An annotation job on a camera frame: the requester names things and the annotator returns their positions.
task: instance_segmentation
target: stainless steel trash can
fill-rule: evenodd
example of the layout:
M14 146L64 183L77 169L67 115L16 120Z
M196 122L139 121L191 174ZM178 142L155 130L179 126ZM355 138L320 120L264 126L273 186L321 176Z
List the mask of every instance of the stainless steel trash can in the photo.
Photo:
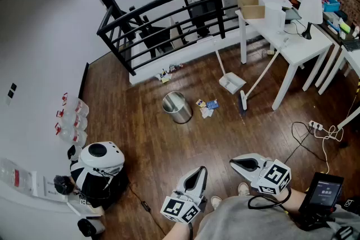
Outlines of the stainless steel trash can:
M170 92L164 97L163 109L178 124L184 124L192 117L191 106L186 102L184 95L177 91Z

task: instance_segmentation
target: white table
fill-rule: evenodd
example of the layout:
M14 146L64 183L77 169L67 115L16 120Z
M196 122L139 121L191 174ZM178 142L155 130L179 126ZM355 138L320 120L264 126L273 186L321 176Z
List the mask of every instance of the white table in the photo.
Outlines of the white table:
M289 63L289 68L286 72L285 78L282 82L281 88L276 96L276 99L272 105L273 110L278 109L282 99L284 98L291 81L294 78L295 72L300 65L305 63L306 61L318 57L313 70L310 73L307 81L303 86L303 91L306 91L311 82L314 80L314 77L318 73L321 64L323 63L327 52L329 51L332 42L323 34L321 33L314 25L311 26L311 40L307 40L297 34L286 34L278 33L271 27L267 26L265 23L265 19L246 19L242 17L241 11L237 10L236 14L239 16L239 28L240 28L240 50L241 50L241 62L244 64L246 63L246 29L245 25L246 22L251 25L259 34L261 34L272 47L275 49L279 49L286 37L289 37L289 41L287 42L287 46L281 50L281 54ZM307 22L300 20L300 22L307 26ZM304 27L294 21L298 27L298 32L301 33L304 31ZM285 25L285 31L289 33L296 33L295 24L287 24Z
M341 54L339 58L337 59L334 67L332 68L330 74L326 78L324 84L319 90L319 94L322 94L325 89L328 87L332 79L334 78L336 72L341 67L341 64L344 62L344 60L347 60L351 67L354 69L354 71L357 73L357 75L360 77L360 50L348 52L344 46L341 46ZM349 123L351 120L353 120L358 114L360 114L360 107L357 108L353 113L349 115L343 122L341 122L337 128L341 129L344 127L347 123Z

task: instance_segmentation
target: electrical outlet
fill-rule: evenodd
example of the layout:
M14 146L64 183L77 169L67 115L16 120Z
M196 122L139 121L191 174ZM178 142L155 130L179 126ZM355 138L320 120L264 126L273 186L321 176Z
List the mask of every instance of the electrical outlet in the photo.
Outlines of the electrical outlet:
M313 120L311 120L309 122L309 126L316 129L316 130L319 130L319 131L322 130L322 125L320 123L318 123L318 122L313 121Z

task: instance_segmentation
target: screen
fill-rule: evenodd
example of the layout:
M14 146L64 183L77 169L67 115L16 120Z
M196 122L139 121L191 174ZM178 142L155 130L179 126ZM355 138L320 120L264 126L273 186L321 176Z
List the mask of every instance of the screen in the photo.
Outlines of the screen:
M336 200L341 184L319 181L310 199L310 204L332 206Z

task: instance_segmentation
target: shoe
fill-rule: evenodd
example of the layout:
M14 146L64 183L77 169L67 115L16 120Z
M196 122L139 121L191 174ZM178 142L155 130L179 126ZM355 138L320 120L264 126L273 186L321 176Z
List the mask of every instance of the shoe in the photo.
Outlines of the shoe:
M250 195L249 186L245 182L240 183L240 185L237 187L237 193L239 196Z
M210 202L211 202L211 205L213 205L214 210L216 210L216 208L219 206L221 201L223 201L223 200L218 196L213 196L211 198Z

